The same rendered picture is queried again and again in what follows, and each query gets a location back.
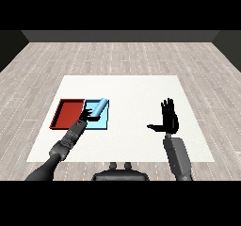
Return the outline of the light blue can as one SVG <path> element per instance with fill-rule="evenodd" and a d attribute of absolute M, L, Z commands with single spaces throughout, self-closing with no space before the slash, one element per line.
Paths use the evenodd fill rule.
<path fill-rule="evenodd" d="M 95 106 L 94 110 L 91 113 L 92 117 L 99 117 L 107 105 L 108 100 L 106 98 L 102 98 L 100 102 Z"/>

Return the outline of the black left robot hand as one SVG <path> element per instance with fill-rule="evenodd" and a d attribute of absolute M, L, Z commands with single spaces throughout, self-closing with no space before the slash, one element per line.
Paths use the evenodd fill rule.
<path fill-rule="evenodd" d="M 79 120 L 86 121 L 88 117 L 91 115 L 91 113 L 92 113 L 91 109 L 84 109 L 79 116 Z"/>

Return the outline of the light blue shallow open box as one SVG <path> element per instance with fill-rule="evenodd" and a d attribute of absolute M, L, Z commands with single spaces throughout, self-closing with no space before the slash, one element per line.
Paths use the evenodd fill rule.
<path fill-rule="evenodd" d="M 94 110 L 95 106 L 100 102 L 101 99 L 86 99 L 84 108 Z M 108 123 L 108 107 L 109 101 L 105 106 L 99 117 L 88 117 L 87 130 L 106 130 Z"/>

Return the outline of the red shallow open box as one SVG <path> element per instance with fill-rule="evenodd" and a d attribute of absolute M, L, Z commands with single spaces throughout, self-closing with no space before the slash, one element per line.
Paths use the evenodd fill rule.
<path fill-rule="evenodd" d="M 49 126 L 52 130 L 68 130 L 78 120 L 84 99 L 61 99 Z"/>

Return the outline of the dark grey robot body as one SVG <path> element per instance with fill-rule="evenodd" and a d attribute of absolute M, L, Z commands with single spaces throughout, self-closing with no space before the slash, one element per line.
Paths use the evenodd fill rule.
<path fill-rule="evenodd" d="M 146 173 L 132 169 L 130 162 L 124 163 L 124 169 L 117 169 L 117 163 L 111 162 L 109 169 L 95 173 L 92 181 L 149 181 Z"/>

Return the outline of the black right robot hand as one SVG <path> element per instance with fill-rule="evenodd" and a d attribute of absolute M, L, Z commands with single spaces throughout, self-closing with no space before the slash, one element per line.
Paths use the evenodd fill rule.
<path fill-rule="evenodd" d="M 162 125 L 154 125 L 148 124 L 147 127 L 153 129 L 155 132 L 165 132 L 167 134 L 176 134 L 179 130 L 179 122 L 178 117 L 174 110 L 173 100 L 167 98 L 162 104 L 162 116 L 163 116 L 163 124 Z"/>

